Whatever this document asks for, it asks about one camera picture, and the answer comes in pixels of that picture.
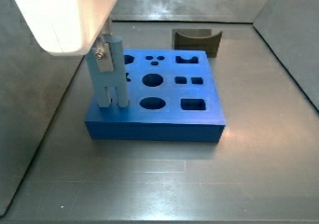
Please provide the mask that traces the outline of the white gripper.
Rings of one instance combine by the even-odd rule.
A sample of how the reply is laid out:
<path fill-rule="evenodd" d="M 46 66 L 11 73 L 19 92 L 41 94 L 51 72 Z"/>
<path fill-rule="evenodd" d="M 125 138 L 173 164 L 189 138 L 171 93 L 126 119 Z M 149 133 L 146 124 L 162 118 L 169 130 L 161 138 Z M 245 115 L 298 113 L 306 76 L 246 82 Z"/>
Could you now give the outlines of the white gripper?
<path fill-rule="evenodd" d="M 41 47 L 54 56 L 86 55 L 97 39 L 95 58 L 102 72 L 114 71 L 106 37 L 118 0 L 15 0 Z"/>

